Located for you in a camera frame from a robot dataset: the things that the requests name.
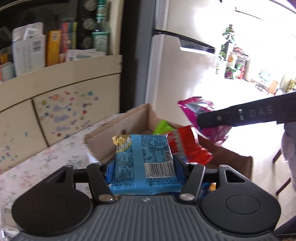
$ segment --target floral tablecloth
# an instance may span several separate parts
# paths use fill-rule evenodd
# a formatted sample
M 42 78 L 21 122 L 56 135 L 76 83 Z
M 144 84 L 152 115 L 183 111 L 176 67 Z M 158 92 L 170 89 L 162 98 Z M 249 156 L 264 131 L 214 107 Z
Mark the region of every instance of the floral tablecloth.
M 83 142 L 84 136 L 120 115 L 116 114 L 100 121 L 0 175 L 0 209 L 11 209 L 13 202 L 20 195 L 64 165 L 71 164 L 75 169 L 86 168 L 89 162 L 87 148 Z M 87 183 L 78 183 L 76 189 L 91 197 Z M 0 229 L 4 225 L 0 219 Z

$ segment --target green bottle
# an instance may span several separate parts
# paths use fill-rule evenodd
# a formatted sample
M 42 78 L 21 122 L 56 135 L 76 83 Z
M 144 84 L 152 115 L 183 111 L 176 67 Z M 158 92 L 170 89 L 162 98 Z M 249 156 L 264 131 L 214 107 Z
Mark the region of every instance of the green bottle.
M 97 25 L 92 33 L 94 48 L 100 52 L 108 52 L 109 27 L 106 21 L 106 0 L 98 0 L 98 10 L 96 14 Z

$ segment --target freezer door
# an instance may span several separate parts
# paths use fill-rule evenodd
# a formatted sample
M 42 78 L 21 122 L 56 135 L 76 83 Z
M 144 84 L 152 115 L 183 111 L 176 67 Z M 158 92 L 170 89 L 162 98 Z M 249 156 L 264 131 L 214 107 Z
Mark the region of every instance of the freezer door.
M 204 53 L 174 36 L 153 37 L 146 102 L 159 117 L 189 124 L 177 102 L 196 96 L 199 82 L 215 77 L 215 55 Z
M 229 25 L 228 11 L 225 0 L 158 0 L 155 29 L 220 48 L 222 32 Z

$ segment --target bottle label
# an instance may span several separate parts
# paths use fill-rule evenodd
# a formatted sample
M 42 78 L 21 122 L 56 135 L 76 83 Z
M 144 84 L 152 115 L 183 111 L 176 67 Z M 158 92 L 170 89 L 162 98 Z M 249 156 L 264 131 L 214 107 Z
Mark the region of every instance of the bottle label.
M 94 48 L 99 52 L 107 52 L 108 50 L 108 33 L 97 32 L 93 33 Z
M 106 18 L 106 5 L 103 5 L 103 4 L 98 5 L 96 18 Z

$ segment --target wooden chair leg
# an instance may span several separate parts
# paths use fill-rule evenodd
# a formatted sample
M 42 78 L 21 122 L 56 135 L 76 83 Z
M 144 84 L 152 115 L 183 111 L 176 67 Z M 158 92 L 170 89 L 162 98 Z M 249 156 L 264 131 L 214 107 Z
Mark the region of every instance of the wooden chair leg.
M 272 162 L 275 163 L 277 159 L 280 157 L 280 155 L 281 155 L 281 149 L 279 149 L 278 153 L 274 156 L 274 158 L 272 159 Z
M 281 186 L 281 188 L 279 189 L 279 190 L 277 190 L 276 191 L 276 195 L 279 195 L 279 193 L 281 192 L 281 191 L 283 191 L 283 189 L 289 184 L 291 182 L 291 178 L 289 178 L 286 182 L 285 182 L 285 184 L 283 185 L 283 186 Z

